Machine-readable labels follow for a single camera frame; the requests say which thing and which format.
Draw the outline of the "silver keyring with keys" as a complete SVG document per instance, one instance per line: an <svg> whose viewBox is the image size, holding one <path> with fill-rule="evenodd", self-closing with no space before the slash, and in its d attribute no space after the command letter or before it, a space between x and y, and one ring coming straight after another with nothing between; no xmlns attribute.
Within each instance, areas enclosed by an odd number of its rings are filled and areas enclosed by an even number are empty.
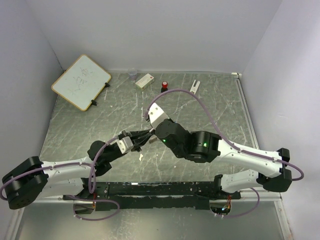
<svg viewBox="0 0 320 240"><path fill-rule="evenodd" d="M158 140L158 138L156 137L156 136L153 136L153 137L151 137L150 139L149 139L149 143L150 144L152 144L152 143L154 143L155 141L157 141Z"/></svg>

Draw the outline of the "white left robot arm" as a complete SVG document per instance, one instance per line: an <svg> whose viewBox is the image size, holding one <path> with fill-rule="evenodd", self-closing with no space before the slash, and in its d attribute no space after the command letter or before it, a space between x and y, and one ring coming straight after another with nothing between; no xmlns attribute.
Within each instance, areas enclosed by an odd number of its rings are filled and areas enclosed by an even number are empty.
<svg viewBox="0 0 320 240"><path fill-rule="evenodd" d="M89 199L97 186L96 178L106 174L111 162L129 152L139 152L155 131L122 131L107 142L94 141L87 156L60 162L27 158L2 178L0 198L12 210L24 208L35 200L59 195Z"/></svg>

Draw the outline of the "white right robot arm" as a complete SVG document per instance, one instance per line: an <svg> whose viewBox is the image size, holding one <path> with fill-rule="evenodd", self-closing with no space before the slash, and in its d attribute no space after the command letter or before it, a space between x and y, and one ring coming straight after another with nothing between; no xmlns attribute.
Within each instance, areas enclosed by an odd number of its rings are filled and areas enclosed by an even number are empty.
<svg viewBox="0 0 320 240"><path fill-rule="evenodd" d="M277 161L264 159L255 149L253 155L236 150L218 134L208 131L189 132L180 124L165 119L155 128L155 135L177 158L195 163L226 162L246 168L234 174L218 174L214 177L212 193L223 199L229 193L242 189L262 187L276 193L286 192L291 185L292 172Z"/></svg>

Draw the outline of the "red black stamp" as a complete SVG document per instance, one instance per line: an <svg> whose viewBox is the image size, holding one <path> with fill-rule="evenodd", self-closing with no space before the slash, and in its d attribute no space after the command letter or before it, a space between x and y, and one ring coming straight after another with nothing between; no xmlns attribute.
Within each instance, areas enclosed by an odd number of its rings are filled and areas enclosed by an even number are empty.
<svg viewBox="0 0 320 240"><path fill-rule="evenodd" d="M161 93L164 93L168 90L168 82L167 81L163 81L161 84Z"/></svg>

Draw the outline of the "white plastic clip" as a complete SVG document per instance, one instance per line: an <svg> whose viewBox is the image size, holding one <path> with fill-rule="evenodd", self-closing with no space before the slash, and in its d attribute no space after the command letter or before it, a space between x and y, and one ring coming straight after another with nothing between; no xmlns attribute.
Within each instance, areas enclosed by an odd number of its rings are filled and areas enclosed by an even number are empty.
<svg viewBox="0 0 320 240"><path fill-rule="evenodd" d="M191 88L190 88L190 92L192 93L192 94L196 94L197 93L197 91L198 91L198 89L199 89L199 86L200 86L200 84L201 84L201 82L199 81L199 80L194 80L193 81L193 83L192 83L192 86L191 86Z"/></svg>

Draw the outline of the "white cardboard box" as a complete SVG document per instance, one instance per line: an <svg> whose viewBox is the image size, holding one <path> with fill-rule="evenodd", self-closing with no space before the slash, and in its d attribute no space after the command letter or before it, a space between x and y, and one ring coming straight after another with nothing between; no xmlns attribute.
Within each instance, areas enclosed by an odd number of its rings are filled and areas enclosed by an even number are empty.
<svg viewBox="0 0 320 240"><path fill-rule="evenodd" d="M151 74L147 73L135 83L135 86L141 91L143 91L149 85L151 85L154 82L154 80L155 78Z"/></svg>

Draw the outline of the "clear plastic cup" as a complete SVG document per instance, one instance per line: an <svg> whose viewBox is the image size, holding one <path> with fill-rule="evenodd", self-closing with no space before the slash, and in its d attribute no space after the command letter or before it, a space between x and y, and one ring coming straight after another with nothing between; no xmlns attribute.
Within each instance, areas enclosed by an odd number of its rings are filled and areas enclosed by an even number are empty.
<svg viewBox="0 0 320 240"><path fill-rule="evenodd" d="M138 76L138 71L135 68L131 68L127 71L129 78L131 80L136 80Z"/></svg>

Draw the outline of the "wood framed whiteboard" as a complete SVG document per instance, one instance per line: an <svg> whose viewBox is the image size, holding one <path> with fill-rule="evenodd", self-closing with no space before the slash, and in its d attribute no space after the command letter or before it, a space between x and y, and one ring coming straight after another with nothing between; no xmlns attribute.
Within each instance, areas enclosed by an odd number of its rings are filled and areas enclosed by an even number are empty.
<svg viewBox="0 0 320 240"><path fill-rule="evenodd" d="M53 92L81 111L96 105L100 92L112 76L86 54L82 54L51 86Z"/></svg>

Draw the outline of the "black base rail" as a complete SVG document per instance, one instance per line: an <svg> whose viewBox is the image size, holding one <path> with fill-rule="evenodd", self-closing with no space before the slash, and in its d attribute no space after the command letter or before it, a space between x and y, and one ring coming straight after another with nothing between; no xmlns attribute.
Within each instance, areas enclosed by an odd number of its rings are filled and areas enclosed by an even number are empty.
<svg viewBox="0 0 320 240"><path fill-rule="evenodd" d="M210 201L227 200L231 196L239 200L241 194L218 190L213 181L187 182L97 182L94 193L88 186L75 197L89 200L112 200L121 209L195 208L209 210Z"/></svg>

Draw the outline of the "white corner bracket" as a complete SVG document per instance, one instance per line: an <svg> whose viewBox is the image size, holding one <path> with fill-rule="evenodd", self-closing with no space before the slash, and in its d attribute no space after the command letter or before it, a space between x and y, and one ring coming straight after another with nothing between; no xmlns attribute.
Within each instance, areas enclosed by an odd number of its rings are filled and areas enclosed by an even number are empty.
<svg viewBox="0 0 320 240"><path fill-rule="evenodd" d="M238 78L240 78L240 77L242 76L242 74L241 74L241 73L238 73L238 72L232 72L231 74L232 74L233 76L238 77Z"/></svg>

